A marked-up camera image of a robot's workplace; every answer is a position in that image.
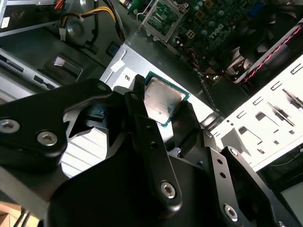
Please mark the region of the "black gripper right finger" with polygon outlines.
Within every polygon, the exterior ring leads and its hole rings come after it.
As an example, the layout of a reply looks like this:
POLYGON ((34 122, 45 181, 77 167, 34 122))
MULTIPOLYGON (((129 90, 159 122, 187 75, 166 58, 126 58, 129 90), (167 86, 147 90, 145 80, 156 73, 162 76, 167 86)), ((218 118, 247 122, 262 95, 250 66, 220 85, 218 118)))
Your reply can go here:
POLYGON ((181 157, 201 166, 208 178, 216 214, 228 227, 300 227, 294 213, 264 183, 240 152, 219 150, 198 123, 193 106, 181 103, 184 136, 181 157))

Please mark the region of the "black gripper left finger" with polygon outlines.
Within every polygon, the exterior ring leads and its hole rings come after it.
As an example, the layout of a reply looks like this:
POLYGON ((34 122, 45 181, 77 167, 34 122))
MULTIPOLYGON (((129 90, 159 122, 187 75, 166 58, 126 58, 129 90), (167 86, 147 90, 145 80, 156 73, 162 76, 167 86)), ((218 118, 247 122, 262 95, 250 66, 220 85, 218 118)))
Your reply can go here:
POLYGON ((147 115, 144 90, 140 75, 124 94, 89 79, 2 105, 0 164, 49 173, 58 167, 69 139, 104 128, 108 158, 124 152, 137 155, 157 212, 179 211, 182 194, 158 126, 147 115))

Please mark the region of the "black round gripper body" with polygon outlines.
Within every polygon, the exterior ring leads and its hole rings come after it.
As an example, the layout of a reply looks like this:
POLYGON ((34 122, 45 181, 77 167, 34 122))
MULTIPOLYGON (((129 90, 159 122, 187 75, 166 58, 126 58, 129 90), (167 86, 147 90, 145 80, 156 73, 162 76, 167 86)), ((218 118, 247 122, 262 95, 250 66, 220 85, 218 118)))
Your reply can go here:
POLYGON ((62 184, 52 196, 49 227, 222 227, 201 167, 170 158, 183 204, 159 219, 137 155, 116 154, 62 184))

